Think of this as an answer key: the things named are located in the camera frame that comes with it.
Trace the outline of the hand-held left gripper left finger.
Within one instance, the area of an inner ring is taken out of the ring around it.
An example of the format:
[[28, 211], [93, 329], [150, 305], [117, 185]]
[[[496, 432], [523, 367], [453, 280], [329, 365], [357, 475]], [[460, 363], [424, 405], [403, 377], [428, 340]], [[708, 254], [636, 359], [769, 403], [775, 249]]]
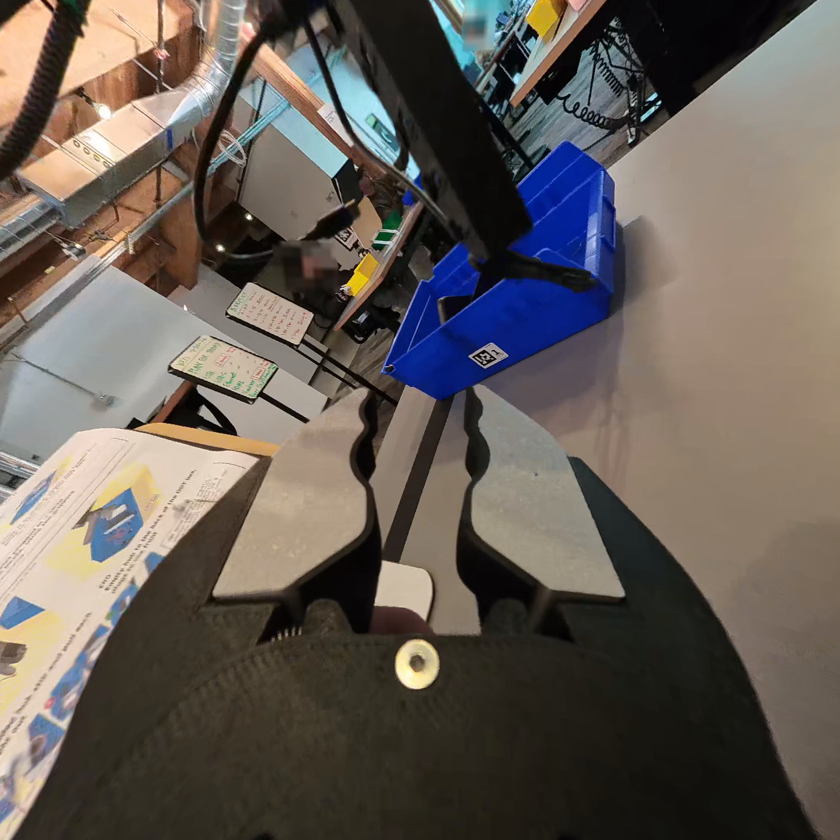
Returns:
[[303, 425], [270, 461], [215, 587], [222, 603], [281, 604], [303, 618], [336, 602], [368, 632], [382, 569], [371, 478], [375, 397], [359, 388]]

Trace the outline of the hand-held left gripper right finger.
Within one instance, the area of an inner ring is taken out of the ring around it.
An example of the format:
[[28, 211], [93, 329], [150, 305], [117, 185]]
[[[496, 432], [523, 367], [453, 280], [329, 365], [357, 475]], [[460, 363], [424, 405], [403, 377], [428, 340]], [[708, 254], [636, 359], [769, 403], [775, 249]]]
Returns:
[[465, 393], [456, 568], [482, 632], [563, 632], [561, 604], [624, 606], [626, 592], [563, 447], [484, 385]]

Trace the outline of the blue plastic bin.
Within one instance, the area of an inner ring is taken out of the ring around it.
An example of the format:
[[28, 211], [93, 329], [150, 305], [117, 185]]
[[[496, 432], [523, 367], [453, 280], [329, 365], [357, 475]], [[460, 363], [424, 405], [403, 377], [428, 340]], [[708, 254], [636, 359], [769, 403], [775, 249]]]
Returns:
[[382, 372], [437, 400], [526, 360], [608, 316], [614, 291], [614, 181], [604, 166], [562, 141], [518, 185], [533, 222], [512, 250], [583, 270], [574, 291], [547, 280], [500, 280], [481, 296], [480, 273], [463, 244], [421, 280]]

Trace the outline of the black usb hub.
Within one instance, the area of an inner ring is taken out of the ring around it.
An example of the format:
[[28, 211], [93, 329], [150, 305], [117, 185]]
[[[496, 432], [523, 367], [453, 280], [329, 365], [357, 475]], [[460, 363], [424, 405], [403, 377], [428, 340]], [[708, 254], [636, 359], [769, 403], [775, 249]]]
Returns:
[[532, 221], [433, 5], [337, 1], [327, 7], [419, 169], [417, 197], [474, 259], [499, 259], [532, 230]]

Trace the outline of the whiteboard with green writing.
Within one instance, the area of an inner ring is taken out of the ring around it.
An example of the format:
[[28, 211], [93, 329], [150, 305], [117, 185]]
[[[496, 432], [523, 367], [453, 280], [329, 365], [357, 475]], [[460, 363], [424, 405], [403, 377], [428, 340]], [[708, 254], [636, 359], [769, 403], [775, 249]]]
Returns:
[[202, 334], [168, 363], [167, 371], [185, 382], [253, 405], [279, 366], [228, 341]]

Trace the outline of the whiteboard with red writing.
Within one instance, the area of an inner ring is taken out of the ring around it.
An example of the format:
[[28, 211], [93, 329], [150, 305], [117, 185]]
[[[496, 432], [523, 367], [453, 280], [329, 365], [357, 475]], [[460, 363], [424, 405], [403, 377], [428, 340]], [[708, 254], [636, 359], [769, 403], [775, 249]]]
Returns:
[[297, 348], [308, 336], [314, 313], [253, 281], [227, 306], [225, 317]]

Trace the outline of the yellow bin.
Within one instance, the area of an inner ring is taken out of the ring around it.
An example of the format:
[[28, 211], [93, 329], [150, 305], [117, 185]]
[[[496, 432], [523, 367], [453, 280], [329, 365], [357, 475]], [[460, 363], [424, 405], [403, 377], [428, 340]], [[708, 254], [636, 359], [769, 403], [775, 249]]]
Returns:
[[527, 25], [540, 39], [553, 36], [567, 5], [567, 1], [534, 1], [526, 14]]
[[348, 298], [355, 298], [370, 281], [378, 265], [379, 261], [376, 254], [367, 253], [355, 267], [351, 278], [343, 286], [345, 295]]

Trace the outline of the rectangular metal duct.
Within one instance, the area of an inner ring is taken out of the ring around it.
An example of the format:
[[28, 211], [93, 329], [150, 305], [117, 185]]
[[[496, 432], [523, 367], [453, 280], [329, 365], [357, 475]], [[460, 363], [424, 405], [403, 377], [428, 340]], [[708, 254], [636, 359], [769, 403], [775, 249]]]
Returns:
[[182, 85], [122, 107], [18, 172], [75, 228], [163, 163], [201, 122], [204, 92]]

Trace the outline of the flexible silver duct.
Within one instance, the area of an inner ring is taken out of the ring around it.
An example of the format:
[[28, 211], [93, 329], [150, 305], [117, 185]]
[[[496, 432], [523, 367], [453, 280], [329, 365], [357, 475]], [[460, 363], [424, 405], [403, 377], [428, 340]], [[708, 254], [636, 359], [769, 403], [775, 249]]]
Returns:
[[200, 116], [210, 117], [233, 74], [241, 29], [246, 22], [248, 1], [202, 1], [198, 4], [203, 46], [196, 66], [184, 87]]

